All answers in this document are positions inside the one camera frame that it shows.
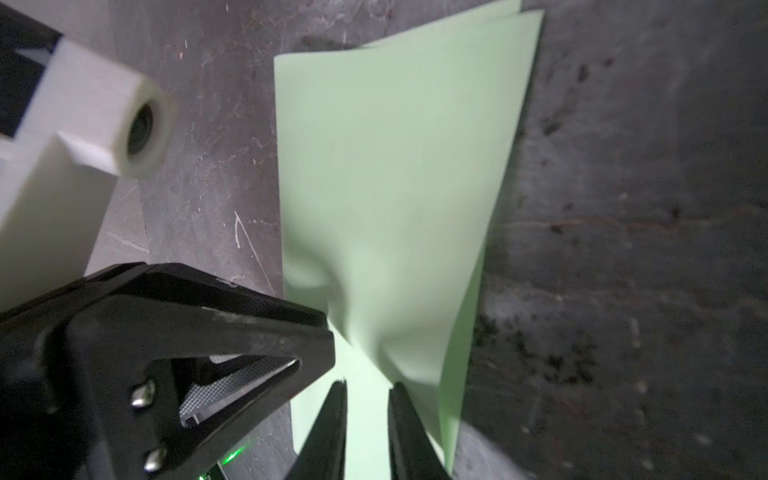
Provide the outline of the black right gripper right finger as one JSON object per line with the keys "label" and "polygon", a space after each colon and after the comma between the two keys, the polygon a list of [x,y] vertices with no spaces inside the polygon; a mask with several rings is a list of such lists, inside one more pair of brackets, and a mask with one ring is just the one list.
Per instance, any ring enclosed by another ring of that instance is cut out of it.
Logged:
{"label": "black right gripper right finger", "polygon": [[392,480],[449,480],[402,382],[389,392],[388,445]]}

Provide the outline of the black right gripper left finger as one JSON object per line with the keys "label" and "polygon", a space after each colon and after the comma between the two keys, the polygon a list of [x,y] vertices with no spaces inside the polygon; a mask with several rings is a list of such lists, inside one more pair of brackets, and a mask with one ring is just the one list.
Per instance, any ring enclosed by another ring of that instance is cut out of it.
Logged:
{"label": "black right gripper left finger", "polygon": [[343,480],[347,384],[335,381],[286,480]]}

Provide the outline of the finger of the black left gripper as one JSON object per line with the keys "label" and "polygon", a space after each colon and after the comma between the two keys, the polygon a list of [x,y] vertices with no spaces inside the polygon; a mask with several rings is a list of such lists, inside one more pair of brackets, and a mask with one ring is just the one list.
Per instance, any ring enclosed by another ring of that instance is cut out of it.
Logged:
{"label": "finger of the black left gripper", "polygon": [[[193,479],[334,364],[323,317],[269,319],[127,295],[110,296],[5,364],[5,479]],[[208,418],[182,420],[179,363],[276,359],[282,371]]]}
{"label": "finger of the black left gripper", "polygon": [[164,302],[325,327],[318,310],[259,293],[181,263],[116,264],[85,278],[89,283],[118,281],[115,292]]}

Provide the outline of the light green paper sheet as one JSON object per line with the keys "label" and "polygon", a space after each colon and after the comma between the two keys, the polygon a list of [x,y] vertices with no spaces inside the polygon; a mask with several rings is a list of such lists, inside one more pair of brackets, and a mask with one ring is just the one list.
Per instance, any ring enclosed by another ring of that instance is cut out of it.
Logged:
{"label": "light green paper sheet", "polygon": [[453,466],[487,232],[543,19],[497,1],[274,60],[284,294],[326,313],[336,348],[292,401],[293,441],[344,381],[348,479],[389,477],[396,383]]}

